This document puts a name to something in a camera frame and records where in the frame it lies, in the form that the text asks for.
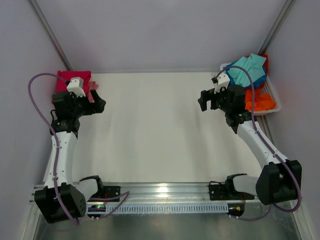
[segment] teal cloth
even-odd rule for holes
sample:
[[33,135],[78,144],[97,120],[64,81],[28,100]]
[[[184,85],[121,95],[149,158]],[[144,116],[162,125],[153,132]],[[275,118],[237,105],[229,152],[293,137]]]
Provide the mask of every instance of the teal cloth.
[[[262,76],[266,75],[263,65],[267,59],[263,56],[259,56],[251,53],[248,58],[242,57],[233,66],[243,67],[247,70],[252,78],[252,81],[255,82]],[[250,85],[249,78],[247,75],[238,68],[230,68],[228,74],[233,78],[236,85],[243,86],[244,88]]]

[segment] metal frame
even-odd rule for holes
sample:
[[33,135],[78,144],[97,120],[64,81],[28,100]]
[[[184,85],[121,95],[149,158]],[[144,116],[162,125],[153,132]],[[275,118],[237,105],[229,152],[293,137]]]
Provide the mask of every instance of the metal frame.
[[55,51],[58,53],[59,57],[61,58],[65,68],[68,71],[72,71],[73,68],[70,65],[67,56],[65,55],[63,49],[61,48],[52,28],[50,27],[45,15],[43,14],[41,8],[39,7],[36,0],[27,0],[34,11],[34,14],[37,16],[38,20],[40,21],[45,33],[48,35],[50,42],[54,46]]
[[[104,186],[121,186],[121,193],[130,191],[125,201],[126,204],[200,204],[200,203],[241,203],[241,200],[211,201],[208,182],[161,182],[161,183],[136,183],[136,182],[104,182]],[[35,205],[35,191],[41,190],[44,185],[35,185],[31,205]],[[249,202],[259,202],[256,198]]]
[[287,18],[291,8],[295,4],[296,0],[286,0],[283,7],[281,8],[278,16],[276,17],[274,23],[272,24],[272,27],[267,34],[259,52],[258,55],[263,55],[266,53],[267,49],[272,43],[272,40],[276,37],[279,29],[281,28],[282,24],[284,23],[285,19]]
[[27,222],[24,226],[22,236],[21,236],[22,240],[34,239],[39,216],[41,214],[37,205],[29,205],[28,212],[29,212],[29,215],[27,218]]

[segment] white table surface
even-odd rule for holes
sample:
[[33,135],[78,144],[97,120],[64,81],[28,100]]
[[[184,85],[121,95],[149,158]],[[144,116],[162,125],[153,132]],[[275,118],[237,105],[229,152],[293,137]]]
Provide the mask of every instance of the white table surface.
[[209,182],[259,176],[258,161],[220,110],[197,99],[211,73],[93,74],[103,113],[80,118],[72,178],[103,182]]

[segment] metal pole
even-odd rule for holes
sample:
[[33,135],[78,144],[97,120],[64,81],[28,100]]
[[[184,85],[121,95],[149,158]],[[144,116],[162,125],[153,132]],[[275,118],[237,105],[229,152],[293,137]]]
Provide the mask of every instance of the metal pole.
[[280,27],[282,26],[284,20],[286,19],[286,17],[288,16],[288,13],[290,12],[291,8],[293,7],[293,5],[295,4],[296,0],[286,0],[280,13],[278,14],[278,16],[276,17],[268,35],[266,36],[259,52],[258,55],[263,55],[266,53],[267,49],[269,48],[272,40],[275,38],[275,36],[277,35]]
[[38,3],[36,0],[28,0],[31,8],[33,9],[35,15],[37,16],[37,18],[39,19],[44,31],[46,32],[46,34],[48,35],[51,43],[53,44],[56,52],[58,53],[58,55],[60,56],[65,68],[68,70],[68,71],[71,71],[73,70],[64,51],[62,50],[54,32],[52,31],[48,21],[46,20],[45,18],[45,15],[43,14],[43,12],[41,11]]

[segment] cable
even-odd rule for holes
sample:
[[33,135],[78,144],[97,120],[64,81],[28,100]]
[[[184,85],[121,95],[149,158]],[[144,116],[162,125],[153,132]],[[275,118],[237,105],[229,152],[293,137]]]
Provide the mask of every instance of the cable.
[[243,192],[242,195],[243,195],[243,199],[242,199],[242,201],[243,201],[243,206],[245,206],[245,205],[246,205],[246,193]]
[[[39,114],[39,116],[42,118],[42,120],[44,121],[44,123],[49,127],[49,129],[51,130],[52,132],[52,135],[55,139],[55,144],[56,144],[56,148],[55,148],[55,156],[54,156],[54,164],[53,164],[53,185],[54,185],[54,193],[56,195],[56,198],[62,208],[62,210],[64,211],[65,215],[73,222],[73,224],[75,226],[79,226],[80,223],[79,223],[79,219],[74,219],[72,217],[72,215],[70,214],[70,212],[68,211],[67,207],[64,205],[62,199],[61,199],[61,196],[59,194],[59,189],[58,189],[58,181],[57,181],[57,166],[58,166],[58,159],[59,159],[59,150],[60,150],[60,143],[59,143],[59,138],[57,136],[57,133],[56,131],[54,130],[54,128],[51,126],[51,124],[48,122],[48,120],[45,118],[45,116],[42,114],[42,112],[40,111],[39,107],[37,106],[35,100],[34,100],[34,97],[32,96],[32,93],[31,93],[31,84],[33,83],[33,81],[38,78],[38,77],[41,77],[41,76],[52,76],[52,77],[55,77],[61,81],[63,81],[65,84],[67,83],[67,81],[65,79],[63,79],[62,77],[58,76],[58,75],[55,75],[55,74],[52,74],[52,73],[39,73],[35,76],[33,76],[29,83],[28,83],[28,94],[29,94],[29,98],[33,104],[33,107],[35,108],[35,110],[37,111],[37,113]],[[110,200],[113,200],[113,199],[118,199],[118,198],[121,198],[124,194],[121,194],[119,196],[116,196],[116,197],[112,197],[111,198],[102,198],[104,199],[105,201],[110,201]],[[115,210],[117,210],[120,205],[124,202],[124,200],[122,200],[122,202],[115,208]]]
[[125,193],[123,193],[123,194],[121,194],[122,196],[123,195],[125,195],[126,194],[126,196],[124,197],[124,199],[112,210],[112,211],[110,211],[109,213],[107,213],[107,214],[105,214],[105,215],[103,215],[103,216],[101,216],[101,217],[99,217],[100,219],[104,219],[104,218],[106,218],[106,217],[109,217],[111,214],[113,214],[123,203],[124,203],[124,201],[127,199],[127,197],[129,196],[129,191],[127,191],[127,192],[125,192]]
[[[296,211],[300,205],[301,205],[301,200],[302,200],[302,196],[301,196],[301,190],[300,190],[300,187],[299,187],[299,184],[298,184],[298,181],[296,179],[296,177],[294,176],[293,172],[290,170],[290,168],[287,166],[287,164],[285,163],[285,161],[278,155],[276,154],[276,151],[274,151],[274,149],[268,144],[268,142],[265,140],[265,138],[262,136],[262,134],[258,131],[258,128],[256,126],[256,122],[255,122],[255,115],[254,115],[254,111],[255,111],[255,87],[254,87],[254,82],[252,81],[252,78],[250,76],[250,74],[248,73],[247,70],[245,70],[243,67],[241,66],[227,66],[225,67],[224,69],[222,69],[217,75],[216,77],[218,77],[220,74],[222,74],[224,71],[227,71],[228,69],[232,69],[232,68],[235,68],[235,69],[240,69],[242,70],[246,75],[247,77],[249,78],[249,81],[250,81],[250,85],[251,85],[251,90],[252,90],[252,109],[251,109],[251,121],[252,121],[252,125],[253,125],[253,128],[256,132],[256,134],[259,136],[259,138],[261,139],[261,141],[264,143],[264,145],[272,152],[272,154],[280,161],[280,163],[284,166],[284,168],[287,170],[287,172],[289,173],[290,177],[292,178],[292,181],[294,183],[294,186],[296,188],[296,191],[297,191],[297,195],[298,195],[298,198],[297,198],[297,203],[295,205],[294,208],[292,209],[284,209],[284,208],[281,208],[279,207],[278,205],[276,204],[273,204],[277,209],[283,211],[283,212],[286,212],[286,213],[293,213],[294,211]],[[266,217],[269,212],[271,210],[271,206],[269,208],[269,210],[266,212],[265,215],[263,215],[262,217]],[[252,218],[253,221],[255,220],[260,220],[261,217],[258,217],[258,218]]]
[[234,219],[240,219],[240,220],[242,220],[242,221],[247,221],[247,222],[259,221],[259,220],[261,220],[261,219],[264,219],[266,216],[268,216],[268,215],[270,214],[271,208],[272,208],[272,205],[269,206],[268,211],[267,211],[264,215],[259,216],[259,217],[256,217],[256,218],[245,218],[245,217],[238,217],[238,218],[237,218],[237,217],[235,217],[235,216],[231,216],[231,217],[234,218]]

